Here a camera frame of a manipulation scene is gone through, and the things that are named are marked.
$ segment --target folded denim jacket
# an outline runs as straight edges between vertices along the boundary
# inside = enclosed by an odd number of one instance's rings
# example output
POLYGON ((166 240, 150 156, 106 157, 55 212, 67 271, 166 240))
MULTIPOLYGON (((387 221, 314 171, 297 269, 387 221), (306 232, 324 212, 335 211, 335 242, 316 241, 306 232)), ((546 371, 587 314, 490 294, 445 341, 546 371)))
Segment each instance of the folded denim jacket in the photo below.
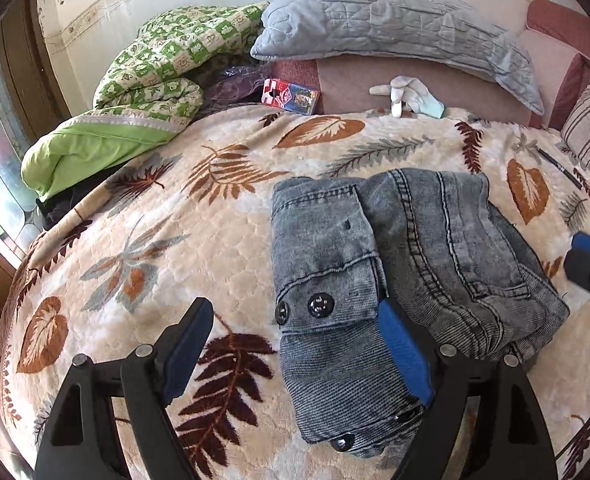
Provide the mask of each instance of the folded denim jacket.
POLYGON ((424 407, 377 329, 390 297, 439 345, 521 361, 568 317, 483 174, 291 178, 272 197, 280 367, 310 443, 361 457, 411 438, 424 407))

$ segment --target pen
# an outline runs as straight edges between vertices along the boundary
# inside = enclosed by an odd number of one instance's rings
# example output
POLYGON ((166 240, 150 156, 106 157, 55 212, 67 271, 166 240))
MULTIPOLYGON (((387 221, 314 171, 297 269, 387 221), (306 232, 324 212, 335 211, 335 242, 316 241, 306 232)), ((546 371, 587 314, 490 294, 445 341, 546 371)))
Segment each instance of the pen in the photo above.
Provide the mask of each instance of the pen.
POLYGON ((549 154, 547 154, 544 150, 542 150, 541 148, 537 148, 537 152, 539 153, 539 155, 543 156, 548 162, 550 162, 551 164, 554 164, 556 166, 556 168, 561 171, 568 180, 570 180, 573 184, 575 184, 575 187, 577 189, 581 189, 582 188, 582 184, 579 183, 579 181, 572 176, 572 173, 568 170, 566 170, 565 167, 563 167, 559 162, 557 162, 553 157, 551 157, 549 154))

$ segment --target beige leaf-patterned blanket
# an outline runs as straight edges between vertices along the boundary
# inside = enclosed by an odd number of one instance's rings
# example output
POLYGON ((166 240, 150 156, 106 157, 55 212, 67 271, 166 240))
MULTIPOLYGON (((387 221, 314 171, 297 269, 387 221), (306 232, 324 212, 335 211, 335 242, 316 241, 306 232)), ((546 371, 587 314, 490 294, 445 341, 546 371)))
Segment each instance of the beige leaf-patterned blanket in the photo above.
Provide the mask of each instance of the beige leaf-patterned blanket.
MULTIPOLYGON (((204 296, 216 322, 186 392, 168 408, 204 477, 390 478, 398 450, 359 460, 327 444, 308 446, 297 432, 277 356, 270 196, 291 176, 368 177, 416 166, 487 174, 491 201, 568 304, 571 315, 530 380, 555 452, 583 428, 558 459, 560 476, 572 478, 590 456, 590 295, 568 282, 562 262, 572 235, 590 233, 590 174, 572 165, 557 132, 448 113, 442 120, 375 111, 303 117, 234 108, 192 124, 93 191, 34 244, 4 311, 0 410, 28 462, 75 354, 123 358, 204 296)), ((146 478, 123 399, 115 406, 132 476, 146 478)), ((474 416, 464 418, 451 474, 474 416)))

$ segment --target green fabric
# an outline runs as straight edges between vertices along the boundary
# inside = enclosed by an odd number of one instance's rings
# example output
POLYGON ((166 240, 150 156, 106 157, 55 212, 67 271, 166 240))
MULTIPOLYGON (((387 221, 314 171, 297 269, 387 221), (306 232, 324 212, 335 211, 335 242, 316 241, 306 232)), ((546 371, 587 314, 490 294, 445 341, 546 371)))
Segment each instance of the green fabric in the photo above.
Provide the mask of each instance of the green fabric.
POLYGON ((165 144, 175 135, 159 128, 110 123, 60 126, 28 150, 22 179, 46 200, 98 171, 165 144))
POLYGON ((93 110, 41 137, 22 179, 42 200, 169 142, 203 103, 190 79, 247 55, 268 2, 182 7, 149 20, 121 51, 95 92, 93 110))

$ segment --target metal screw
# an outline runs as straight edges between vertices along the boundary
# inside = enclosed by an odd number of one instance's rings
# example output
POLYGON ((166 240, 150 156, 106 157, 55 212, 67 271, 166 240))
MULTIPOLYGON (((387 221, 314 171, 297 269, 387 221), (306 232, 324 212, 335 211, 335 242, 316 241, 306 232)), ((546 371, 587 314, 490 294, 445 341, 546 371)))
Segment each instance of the metal screw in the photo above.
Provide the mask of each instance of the metal screw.
POLYGON ((520 363, 520 360, 517 359, 513 354, 506 354, 504 356, 504 362, 511 368, 514 368, 520 363))
POLYGON ((457 354, 457 349, 453 345, 445 344, 440 346, 440 352, 443 356, 454 357, 457 354))
POLYGON ((152 345, 139 345, 135 349, 135 355, 137 357, 148 357, 152 353, 153 353, 153 346, 152 345))
POLYGON ((88 361, 88 356, 86 354, 77 354, 73 357, 73 366, 81 366, 86 361, 88 361))

